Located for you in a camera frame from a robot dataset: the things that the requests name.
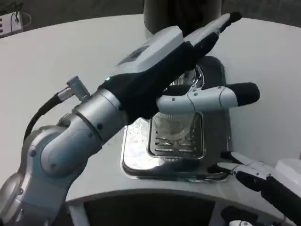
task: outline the clear plastic cup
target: clear plastic cup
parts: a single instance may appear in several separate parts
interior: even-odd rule
[[[204,76],[197,66],[195,70],[186,72],[177,80],[171,83],[171,86],[193,85],[201,87],[204,83]],[[153,117],[154,125],[160,137],[169,140],[177,140],[185,137],[191,127],[193,114],[163,114],[157,113]]]

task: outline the metal cylinder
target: metal cylinder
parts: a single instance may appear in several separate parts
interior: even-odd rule
[[[144,23],[151,33],[177,25],[186,36],[221,15],[224,0],[145,0]]]
[[[89,122],[104,144],[127,124],[126,115],[120,110],[120,106],[111,92],[101,89],[72,112]]]

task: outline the coffee machine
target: coffee machine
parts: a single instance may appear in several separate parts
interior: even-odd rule
[[[144,23],[152,34],[177,25],[186,36],[221,15],[222,0],[145,0]],[[183,74],[191,86],[206,90],[224,86],[223,64],[213,56],[200,59],[196,68]],[[189,132],[179,138],[162,136],[151,120],[138,119],[127,126],[121,165],[136,178],[184,181],[224,181],[227,174],[211,166],[221,152],[232,151],[228,110],[196,113]]]

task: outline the cable connector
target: cable connector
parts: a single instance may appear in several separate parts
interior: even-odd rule
[[[85,102],[90,99],[90,93],[85,85],[81,82],[78,76],[70,79],[67,82],[67,87],[58,93],[58,97],[63,102],[72,96],[76,96],[81,102]]]

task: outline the robotic hand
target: robotic hand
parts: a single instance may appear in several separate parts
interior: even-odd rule
[[[301,225],[301,160],[282,159],[273,168],[237,152],[225,152],[217,167],[234,175],[244,186],[256,192],[296,225]],[[241,225],[240,221],[232,225]]]
[[[50,225],[88,158],[139,117],[149,119],[158,111],[218,110],[257,101],[259,91],[252,83],[207,90],[195,87],[184,96],[162,96],[171,82],[195,68],[218,41],[220,32],[240,18],[239,13],[225,14],[185,38],[177,26],[158,32],[121,61],[93,95],[77,77],[70,80],[29,123],[20,168],[0,190],[4,225]],[[71,114],[56,126],[32,132],[40,116],[72,96],[81,104]]]

